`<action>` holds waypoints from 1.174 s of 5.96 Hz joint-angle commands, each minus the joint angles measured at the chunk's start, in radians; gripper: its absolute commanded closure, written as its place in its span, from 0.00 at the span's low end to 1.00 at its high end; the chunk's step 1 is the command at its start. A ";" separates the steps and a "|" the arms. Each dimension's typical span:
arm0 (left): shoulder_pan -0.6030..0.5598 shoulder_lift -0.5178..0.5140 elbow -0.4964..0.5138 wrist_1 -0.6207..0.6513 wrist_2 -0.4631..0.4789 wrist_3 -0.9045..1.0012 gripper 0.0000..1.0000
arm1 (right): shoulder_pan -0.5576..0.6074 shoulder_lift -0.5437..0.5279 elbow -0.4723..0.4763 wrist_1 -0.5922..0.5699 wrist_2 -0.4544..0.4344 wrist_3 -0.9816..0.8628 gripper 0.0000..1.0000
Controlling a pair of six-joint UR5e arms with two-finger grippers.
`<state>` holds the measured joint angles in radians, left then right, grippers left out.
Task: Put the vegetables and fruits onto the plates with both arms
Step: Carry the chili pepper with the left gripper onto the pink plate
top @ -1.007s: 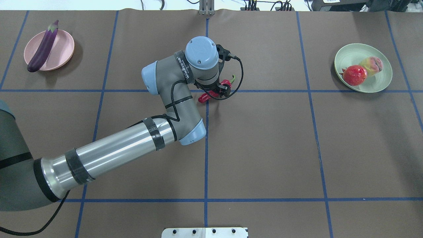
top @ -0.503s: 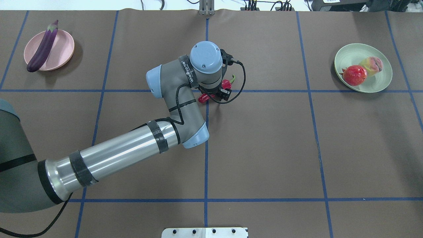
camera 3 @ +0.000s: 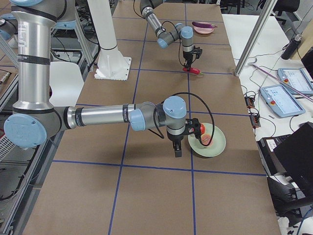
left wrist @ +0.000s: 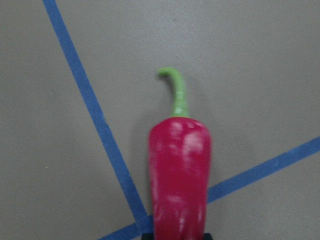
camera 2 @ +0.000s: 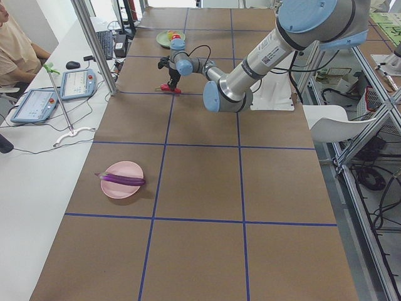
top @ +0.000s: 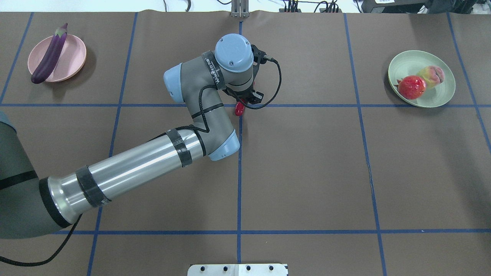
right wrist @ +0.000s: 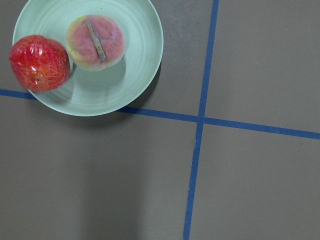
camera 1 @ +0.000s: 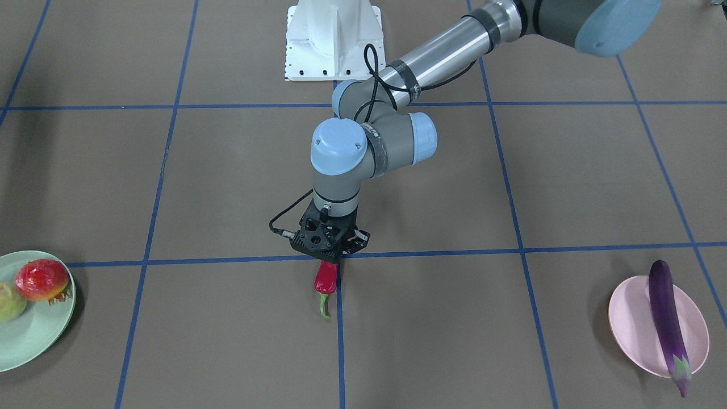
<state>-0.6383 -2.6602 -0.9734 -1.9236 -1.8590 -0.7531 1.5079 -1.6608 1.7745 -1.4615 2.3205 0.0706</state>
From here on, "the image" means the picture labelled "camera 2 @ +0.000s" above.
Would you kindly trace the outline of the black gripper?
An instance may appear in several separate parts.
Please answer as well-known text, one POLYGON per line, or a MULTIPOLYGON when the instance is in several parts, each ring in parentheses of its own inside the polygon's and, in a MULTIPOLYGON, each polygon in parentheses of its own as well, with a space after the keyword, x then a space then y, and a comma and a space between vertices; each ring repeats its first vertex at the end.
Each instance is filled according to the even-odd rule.
POLYGON ((177 84, 180 80, 179 72, 173 67, 173 63, 170 62, 170 56, 162 57, 158 64, 158 69, 161 70, 162 68, 167 68, 169 70, 170 80, 168 81, 167 85, 171 92, 177 91, 177 84))

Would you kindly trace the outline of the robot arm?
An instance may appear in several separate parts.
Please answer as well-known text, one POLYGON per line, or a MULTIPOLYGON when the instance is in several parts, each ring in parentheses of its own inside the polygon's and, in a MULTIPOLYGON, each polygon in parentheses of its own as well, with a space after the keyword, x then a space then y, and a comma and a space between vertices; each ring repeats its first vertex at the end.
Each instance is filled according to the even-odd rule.
POLYGON ((241 112, 253 102, 251 87, 294 51, 303 51, 315 41, 322 48, 351 48, 365 42, 370 1, 283 1, 276 27, 230 73, 224 73, 209 59, 185 52, 185 42, 174 38, 170 55, 158 68, 167 68, 167 91, 175 92, 182 76, 204 75, 208 82, 203 102, 211 112, 241 112))

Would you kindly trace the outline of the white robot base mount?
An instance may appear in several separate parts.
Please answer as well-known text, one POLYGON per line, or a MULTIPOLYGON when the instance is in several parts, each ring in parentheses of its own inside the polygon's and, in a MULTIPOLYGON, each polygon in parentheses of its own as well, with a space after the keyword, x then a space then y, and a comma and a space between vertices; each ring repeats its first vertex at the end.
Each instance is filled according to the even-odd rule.
POLYGON ((294 110, 290 80, 286 73, 268 73, 251 87, 251 91, 253 92, 251 110, 294 110))

